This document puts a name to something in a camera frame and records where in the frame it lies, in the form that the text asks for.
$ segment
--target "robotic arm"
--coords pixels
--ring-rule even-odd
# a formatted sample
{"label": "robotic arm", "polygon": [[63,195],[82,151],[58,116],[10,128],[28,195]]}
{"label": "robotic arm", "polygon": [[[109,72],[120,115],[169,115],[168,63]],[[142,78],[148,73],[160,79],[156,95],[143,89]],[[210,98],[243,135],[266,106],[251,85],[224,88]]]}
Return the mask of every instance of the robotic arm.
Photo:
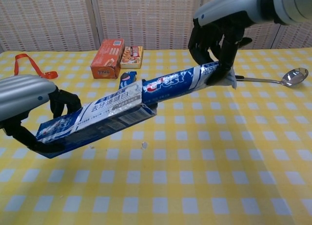
{"label": "robotic arm", "polygon": [[53,118],[62,115],[65,104],[68,113],[81,108],[77,95],[59,90],[52,81],[45,78],[17,75],[0,80],[0,129],[33,151],[62,151],[63,146],[39,142],[30,131],[21,126],[21,121],[28,117],[32,109],[48,101]]}
{"label": "robotic arm", "polygon": [[252,41],[243,37],[246,28],[270,21],[291,25],[312,20],[311,4],[312,0],[212,0],[201,6],[188,48],[198,64],[213,62],[209,49],[219,60],[206,83],[214,85],[231,70],[237,50]]}

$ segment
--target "beige wall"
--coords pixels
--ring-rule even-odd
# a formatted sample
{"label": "beige wall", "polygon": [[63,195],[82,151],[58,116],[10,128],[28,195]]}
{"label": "beige wall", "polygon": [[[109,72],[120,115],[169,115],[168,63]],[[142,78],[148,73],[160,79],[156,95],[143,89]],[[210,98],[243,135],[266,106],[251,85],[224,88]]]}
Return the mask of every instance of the beige wall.
{"label": "beige wall", "polygon": [[[186,49],[193,14],[209,0],[0,0],[0,51],[88,51],[103,38]],[[245,49],[312,47],[312,23],[255,25]]]}

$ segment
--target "table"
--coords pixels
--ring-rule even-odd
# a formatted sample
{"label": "table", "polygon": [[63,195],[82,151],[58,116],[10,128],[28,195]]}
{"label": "table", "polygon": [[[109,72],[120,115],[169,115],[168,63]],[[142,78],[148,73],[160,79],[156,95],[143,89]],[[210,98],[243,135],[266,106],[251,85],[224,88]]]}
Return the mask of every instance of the table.
{"label": "table", "polygon": [[[13,75],[18,53],[0,55],[0,78]],[[83,103],[119,85],[92,78],[95,53],[28,52]],[[138,79],[195,65],[186,50],[145,51]],[[249,77],[296,67],[312,70],[312,48],[241,50],[235,62]],[[44,104],[23,125],[36,133],[51,118]],[[311,123],[309,76],[296,89],[238,82],[168,100],[156,117],[51,160],[2,132],[0,224],[311,224]]]}

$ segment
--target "orange lanyard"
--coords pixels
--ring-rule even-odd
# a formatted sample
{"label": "orange lanyard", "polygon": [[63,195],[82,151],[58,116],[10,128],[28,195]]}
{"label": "orange lanyard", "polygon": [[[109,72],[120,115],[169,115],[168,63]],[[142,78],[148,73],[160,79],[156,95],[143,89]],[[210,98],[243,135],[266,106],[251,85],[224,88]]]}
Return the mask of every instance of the orange lanyard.
{"label": "orange lanyard", "polygon": [[33,66],[33,68],[36,70],[37,74],[43,78],[46,79],[55,79],[58,77],[58,73],[55,71],[51,71],[51,72],[46,72],[43,73],[39,67],[37,66],[37,64],[34,62],[34,60],[32,58],[30,58],[27,54],[19,54],[17,56],[15,56],[15,66],[14,66],[14,75],[18,75],[19,74],[19,64],[18,64],[18,59],[20,58],[24,58],[27,57],[31,63],[31,65]]}

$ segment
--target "white plastic scrap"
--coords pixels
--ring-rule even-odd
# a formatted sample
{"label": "white plastic scrap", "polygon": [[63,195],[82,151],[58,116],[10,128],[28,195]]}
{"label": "white plastic scrap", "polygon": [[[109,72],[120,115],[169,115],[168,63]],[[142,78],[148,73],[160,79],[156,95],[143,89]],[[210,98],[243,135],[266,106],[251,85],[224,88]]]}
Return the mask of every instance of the white plastic scrap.
{"label": "white plastic scrap", "polygon": [[142,149],[146,149],[147,148],[147,143],[144,141],[143,143],[142,143]]}

